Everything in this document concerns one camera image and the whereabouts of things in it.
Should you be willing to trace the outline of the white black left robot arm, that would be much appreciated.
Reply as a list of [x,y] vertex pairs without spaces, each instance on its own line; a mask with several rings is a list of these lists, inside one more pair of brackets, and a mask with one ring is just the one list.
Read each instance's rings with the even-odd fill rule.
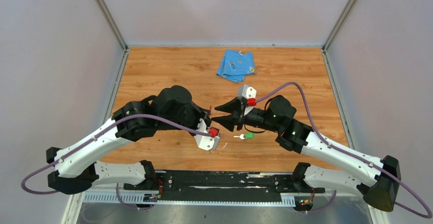
[[164,88],[158,95],[126,103],[101,127],[72,146],[49,148],[47,162],[54,171],[47,177],[51,189],[76,194],[96,185],[130,184],[150,190],[156,173],[150,161],[114,164],[102,161],[108,153],[158,131],[185,130],[197,146],[212,150],[218,144],[218,129],[211,127],[209,110],[197,106],[191,93],[182,86]]

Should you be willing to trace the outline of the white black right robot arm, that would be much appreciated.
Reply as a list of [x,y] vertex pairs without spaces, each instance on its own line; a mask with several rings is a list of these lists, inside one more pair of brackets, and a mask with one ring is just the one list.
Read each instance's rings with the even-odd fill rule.
[[276,142],[285,150],[338,167],[338,170],[327,170],[310,163],[299,163],[291,179],[292,187],[298,192],[308,188],[329,188],[360,196],[378,210],[394,210],[401,179],[396,158],[360,153],[327,139],[313,125],[296,120],[296,108],[281,95],[269,99],[264,109],[255,108],[255,104],[252,97],[236,97],[216,107],[226,115],[212,120],[232,132],[244,126],[275,132]]

